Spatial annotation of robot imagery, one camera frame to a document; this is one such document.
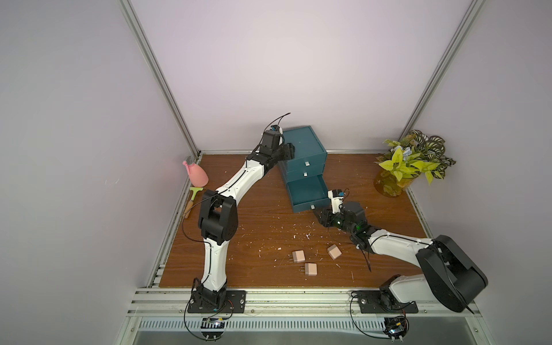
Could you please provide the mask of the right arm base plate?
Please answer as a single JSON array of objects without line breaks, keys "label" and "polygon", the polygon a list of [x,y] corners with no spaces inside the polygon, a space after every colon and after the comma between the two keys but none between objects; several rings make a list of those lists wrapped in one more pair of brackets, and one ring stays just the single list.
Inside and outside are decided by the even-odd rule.
[{"label": "right arm base plate", "polygon": [[381,290],[354,290],[352,297],[361,313],[418,313],[415,302],[402,303],[390,293]]}]

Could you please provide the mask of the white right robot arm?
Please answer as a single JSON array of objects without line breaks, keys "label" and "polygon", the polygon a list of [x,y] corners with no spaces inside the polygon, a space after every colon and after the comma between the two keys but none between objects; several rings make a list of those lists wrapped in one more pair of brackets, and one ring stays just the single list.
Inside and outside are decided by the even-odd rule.
[{"label": "white right robot arm", "polygon": [[488,286],[488,278],[451,238],[395,234],[368,223],[358,202],[313,210],[319,223],[349,235],[366,259],[371,254],[394,257],[421,269],[419,275],[395,275],[379,287],[377,303],[385,311],[401,311],[418,301],[437,301],[463,312]]}]

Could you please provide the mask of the pink plug bottom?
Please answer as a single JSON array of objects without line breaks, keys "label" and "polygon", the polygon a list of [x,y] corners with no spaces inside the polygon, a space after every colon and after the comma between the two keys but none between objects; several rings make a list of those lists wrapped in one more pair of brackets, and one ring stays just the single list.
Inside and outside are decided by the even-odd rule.
[{"label": "pink plug bottom", "polygon": [[304,264],[304,273],[308,277],[314,277],[318,274],[318,267],[316,263],[306,262]]}]

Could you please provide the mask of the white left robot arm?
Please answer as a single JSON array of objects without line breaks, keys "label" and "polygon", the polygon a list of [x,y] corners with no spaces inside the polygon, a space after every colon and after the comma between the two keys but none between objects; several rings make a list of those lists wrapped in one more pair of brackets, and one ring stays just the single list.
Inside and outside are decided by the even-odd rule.
[{"label": "white left robot arm", "polygon": [[201,300],[219,305],[226,299],[227,252],[239,225],[238,205],[277,163],[293,159],[295,151],[291,143],[280,144],[275,149],[259,148],[246,157],[241,169],[229,181],[215,191],[204,193],[198,217],[205,248],[204,275],[197,286]]}]

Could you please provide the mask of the pink plug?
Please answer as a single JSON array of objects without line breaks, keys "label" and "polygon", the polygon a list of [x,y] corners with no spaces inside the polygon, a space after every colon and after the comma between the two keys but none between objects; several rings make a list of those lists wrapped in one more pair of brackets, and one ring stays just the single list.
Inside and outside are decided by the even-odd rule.
[{"label": "pink plug", "polygon": [[293,262],[296,264],[304,263],[306,261],[306,256],[303,250],[296,250],[292,252]]},{"label": "pink plug", "polygon": [[336,260],[342,256],[342,251],[336,244],[332,244],[330,247],[328,247],[327,252],[332,260]]},{"label": "pink plug", "polygon": [[314,277],[318,274],[318,267],[316,263],[306,262],[304,264],[304,273],[308,277]]}]

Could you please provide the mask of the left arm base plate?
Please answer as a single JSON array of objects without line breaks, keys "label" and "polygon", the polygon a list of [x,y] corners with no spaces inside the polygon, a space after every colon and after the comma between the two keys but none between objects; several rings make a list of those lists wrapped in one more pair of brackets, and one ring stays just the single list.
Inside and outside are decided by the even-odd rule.
[{"label": "left arm base plate", "polygon": [[188,313],[244,313],[247,301],[245,290],[212,291],[203,287],[192,292]]}]

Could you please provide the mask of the teal bottom drawer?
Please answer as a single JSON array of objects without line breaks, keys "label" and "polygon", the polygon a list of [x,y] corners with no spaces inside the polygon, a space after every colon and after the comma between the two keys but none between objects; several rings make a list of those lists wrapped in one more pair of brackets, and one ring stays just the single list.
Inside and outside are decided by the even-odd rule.
[{"label": "teal bottom drawer", "polygon": [[311,205],[316,208],[325,208],[330,205],[328,187],[323,175],[316,175],[292,181],[286,184],[293,213],[312,211]]}]

